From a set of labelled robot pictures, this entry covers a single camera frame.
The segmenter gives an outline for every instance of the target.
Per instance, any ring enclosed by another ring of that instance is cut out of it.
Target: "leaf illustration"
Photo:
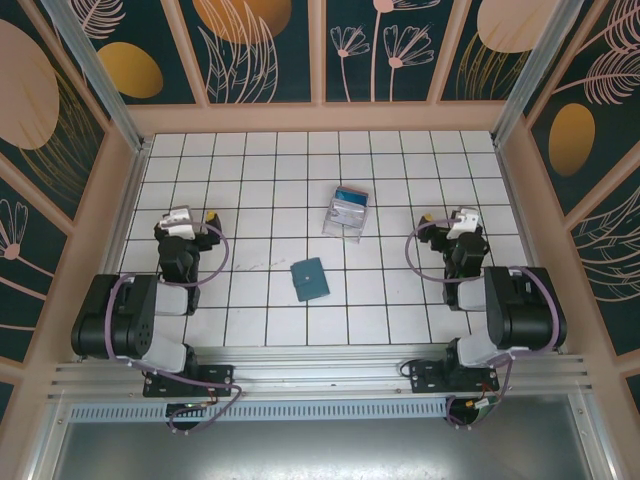
[[[97,40],[106,40],[126,15],[122,0],[69,0],[69,3],[87,37]]]
[[[584,84],[584,92],[591,103],[622,105],[640,85],[640,49],[620,53],[610,50],[600,55],[587,72],[586,78],[563,85],[553,93]]]
[[[229,74],[224,60],[220,56],[218,37],[212,39],[207,32],[198,27],[200,34],[207,45],[209,54],[209,72],[207,74],[207,93],[209,93],[215,103],[225,103],[229,97]]]
[[[640,0],[616,0],[611,10],[604,38],[619,52],[638,48],[640,44]]]
[[[585,218],[577,225],[574,242],[578,250],[592,247],[609,238],[614,230],[640,215],[640,187],[616,208]]]

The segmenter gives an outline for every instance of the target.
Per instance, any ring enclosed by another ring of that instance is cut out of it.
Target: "metal frame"
[[[584,0],[563,0],[556,6],[547,27],[527,59],[507,103],[493,128],[495,145],[501,148],[524,111],[524,107],[556,56]]]

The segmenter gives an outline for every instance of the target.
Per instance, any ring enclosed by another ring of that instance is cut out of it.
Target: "small blue box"
[[[291,265],[291,276],[300,302],[325,297],[330,293],[319,258],[294,263]]]

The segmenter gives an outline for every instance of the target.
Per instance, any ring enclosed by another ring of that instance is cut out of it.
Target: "purple cable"
[[[207,225],[206,223],[191,223],[191,222],[184,222],[184,223],[176,223],[175,225],[193,225],[193,226],[204,226],[205,228],[207,228],[208,230],[216,233],[217,235],[220,236],[220,239],[222,240],[222,242],[224,243],[225,246],[225,255],[224,255],[224,259],[222,260],[222,263],[220,264],[220,267],[218,267],[218,269],[210,276],[208,276],[207,278],[203,279],[203,280],[199,280],[198,282],[194,282],[194,283],[169,283],[166,282],[166,285],[172,285],[172,286],[180,286],[180,287],[195,287],[198,285],[202,285],[203,283],[209,282],[211,281],[213,278],[215,278],[224,268],[225,264],[227,263],[227,260],[229,259],[229,242],[227,241],[226,237],[223,235],[223,233],[218,230],[215,227],[212,227],[211,225]],[[113,288],[111,289],[111,293],[109,295],[109,300],[107,301],[107,310],[105,313],[105,322],[104,322],[104,344],[107,350],[107,356],[109,357],[109,360],[114,360],[116,362],[120,362],[121,360],[118,359],[115,355],[115,352],[113,351],[113,342],[111,340],[111,323],[113,321],[113,308],[115,306],[116,303],[116,297],[118,295],[118,291],[120,290],[120,288],[122,287],[122,285],[130,278],[134,277],[134,275],[131,274],[126,274],[123,275],[122,277],[120,277],[118,279],[118,281],[116,281],[115,285],[113,286]],[[136,368],[142,370],[143,372],[149,372],[151,370],[149,370],[146,366],[144,365],[140,365],[138,364],[138,362],[135,362],[133,360],[131,360],[131,365],[135,366]],[[240,398],[240,395],[242,395],[242,388],[240,387],[240,385],[235,385],[235,384],[225,384],[225,383],[209,383],[209,382],[200,382],[198,380],[191,380],[189,378],[184,378],[184,377],[180,377],[178,375],[175,375],[173,373],[170,372],[165,372],[164,370],[153,370],[154,373],[157,373],[158,375],[162,375],[163,377],[169,378],[171,380],[175,380],[177,382],[181,382],[181,383],[185,383],[187,385],[194,385],[196,387],[204,387],[204,388],[231,388],[234,390],[237,390],[238,393],[236,393],[236,395],[229,401],[227,402],[227,404],[222,407],[220,409],[220,411],[218,413],[216,413],[213,417],[211,417],[209,420],[207,420],[206,422],[200,422],[198,425],[196,425],[195,427],[193,427],[190,430],[178,430],[173,421],[176,418],[177,415],[180,415],[181,413],[187,412],[187,411],[193,411],[193,410],[204,410],[206,407],[189,407],[189,408],[182,408],[180,410],[175,411],[171,417],[169,417],[169,427],[171,428],[171,431],[175,434],[180,432],[182,435],[188,435],[189,432],[196,432],[199,430],[203,430],[205,428],[207,428],[208,426],[210,426],[212,423],[214,423],[218,418],[220,418],[222,415],[225,414],[225,412],[231,407],[231,405],[233,405],[235,402],[238,401],[238,399]]]
[[[439,283],[462,283],[462,282],[468,282],[469,280],[477,280],[478,278],[482,278],[482,277],[469,277],[469,278],[431,277],[429,275],[425,275],[424,273],[422,273],[420,269],[416,267],[413,264],[413,262],[411,262],[411,256],[409,255],[409,246],[411,245],[411,240],[413,239],[413,237],[418,235],[418,232],[420,232],[421,230],[424,230],[427,227],[431,227],[432,225],[451,225],[452,223],[459,223],[461,221],[462,220],[460,220],[459,218],[443,218],[442,220],[434,220],[432,222],[427,222],[427,223],[423,223],[422,225],[418,225],[418,227],[409,234],[409,236],[407,237],[407,242],[404,244],[404,257],[406,258],[407,263],[409,264],[409,268],[413,273],[415,273],[421,278],[424,278],[425,280],[431,280],[432,282],[439,282]]]

